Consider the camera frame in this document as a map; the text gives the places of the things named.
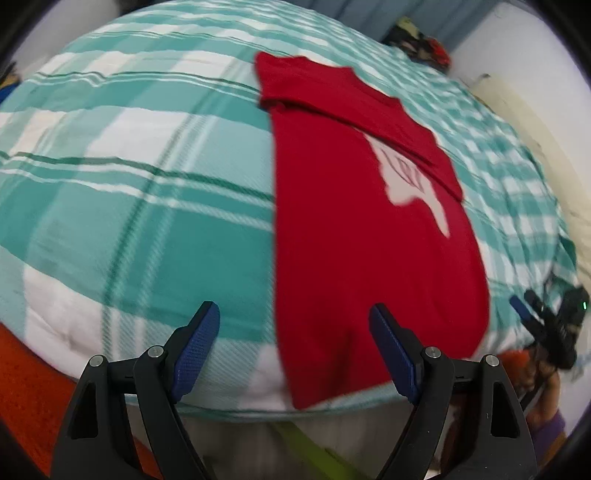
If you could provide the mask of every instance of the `green object on floor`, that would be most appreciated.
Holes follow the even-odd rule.
[[[272,424],[290,450],[322,480],[370,480],[347,460],[331,449],[314,443],[290,421]]]

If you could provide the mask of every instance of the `red shirt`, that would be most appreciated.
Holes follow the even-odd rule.
[[[433,134],[350,67],[258,53],[275,138],[275,318],[296,408],[390,379],[385,303],[446,355],[473,354],[489,295],[462,190]]]

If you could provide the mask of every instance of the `orange fabric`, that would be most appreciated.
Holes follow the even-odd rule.
[[[521,371],[530,361],[530,353],[527,350],[509,350],[497,356],[501,360],[511,384],[515,385],[519,381]]]
[[[0,324],[0,385],[0,418],[39,470],[49,475],[61,420],[76,384]],[[162,478],[152,453],[134,440],[144,472]]]

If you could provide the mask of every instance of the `bedsheet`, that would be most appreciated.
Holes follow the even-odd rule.
[[[77,377],[162,344],[203,300],[219,339],[178,410],[294,417],[399,397],[392,384],[294,412],[274,332],[273,139],[257,51],[350,65],[452,159],[491,294],[475,353],[524,346],[508,298],[576,283],[540,165],[461,85],[284,2],[176,0],[69,44],[0,109],[0,319]]]

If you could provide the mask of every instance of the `bed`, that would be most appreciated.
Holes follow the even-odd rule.
[[[515,130],[402,52],[316,12],[255,0],[177,0],[119,18],[69,44],[2,104],[7,329],[77,378],[96,353],[117,360],[163,344],[214,300],[222,328],[178,405],[184,416],[316,419],[377,407],[377,424],[385,410],[408,414],[392,403],[391,383],[291,405],[274,330],[273,139],[252,68],[261,50],[353,66],[433,131],[488,280],[489,327],[473,357],[525,346],[531,337],[508,298],[545,289],[555,304],[579,281],[556,197]]]

